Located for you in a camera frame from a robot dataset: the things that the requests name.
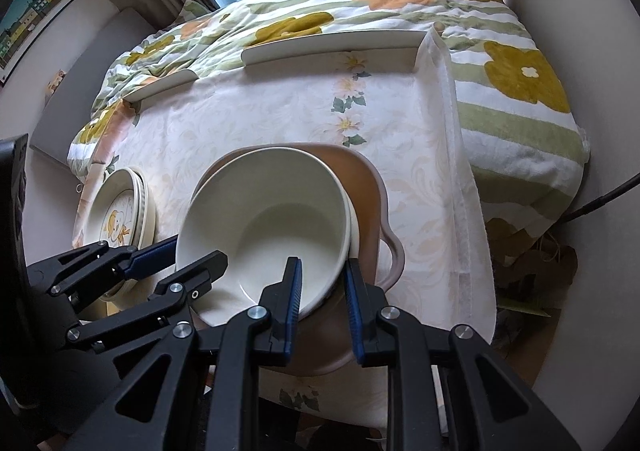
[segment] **white wall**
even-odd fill
[[[47,83],[58,70],[71,68],[117,12],[109,0],[74,0],[49,24],[0,88],[0,138],[33,132]],[[31,149],[27,154],[23,233],[28,264],[69,250],[79,195],[71,171]]]
[[[589,135],[583,205],[640,171],[640,17],[629,0],[506,2]],[[579,268],[535,390],[585,451],[603,448],[640,394],[639,203],[636,188],[559,232]]]

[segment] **ceramic bowl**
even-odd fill
[[[351,219],[351,241],[349,244],[349,257],[358,257],[358,252],[360,251],[360,225],[358,225],[358,215],[356,214],[356,209],[353,207],[353,202],[351,202],[351,197],[347,191],[344,192],[347,197],[347,201],[349,203],[349,216]]]
[[[282,279],[287,257],[302,260],[304,319],[332,291],[348,257],[351,213],[340,180],[321,160],[288,147],[257,149],[204,183],[178,234],[176,269],[218,249],[228,269],[193,307],[210,326],[258,303]]]
[[[315,155],[331,168],[350,197],[359,228],[358,262],[366,283],[389,290],[404,269],[404,248],[389,226],[386,188],[375,166],[353,149],[333,144],[292,143],[292,147]],[[194,195],[222,166],[246,153],[269,146],[248,146],[227,153],[215,161],[200,178]],[[381,240],[391,253],[390,269],[378,269]],[[198,328],[206,326],[197,316]],[[351,333],[344,290],[335,287],[331,295],[310,316],[298,324],[291,362],[274,371],[311,377],[337,370],[353,360]]]

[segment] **picture frame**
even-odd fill
[[[0,86],[38,36],[73,0],[14,0],[0,20]]]

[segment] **white bowl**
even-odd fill
[[[358,253],[360,252],[360,225],[358,225],[358,216],[356,214],[356,209],[353,207],[353,203],[349,198],[349,193],[344,191],[344,195],[347,197],[347,201],[349,203],[349,214],[351,217],[351,241],[349,244],[349,257],[358,257]]]
[[[282,279],[287,257],[302,260],[300,319],[330,293],[351,243],[350,206],[321,160],[292,148],[242,155],[214,173],[194,196],[175,253],[176,269],[218,249],[228,269],[194,310],[209,325],[257,304]]]

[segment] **black cable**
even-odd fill
[[[600,209],[603,205],[608,204],[610,201],[615,200],[619,196],[622,196],[627,191],[630,191],[634,187],[640,184],[640,173],[631,177],[621,186],[616,187],[609,193],[603,196],[599,196],[595,200],[592,200],[588,204],[583,205],[579,209],[575,209],[572,212],[566,212],[560,219],[556,222],[556,224],[565,224],[566,222],[570,222],[571,220],[575,220],[576,218],[580,218],[580,216],[584,216],[585,214],[589,214],[590,212],[595,211],[596,209]]]

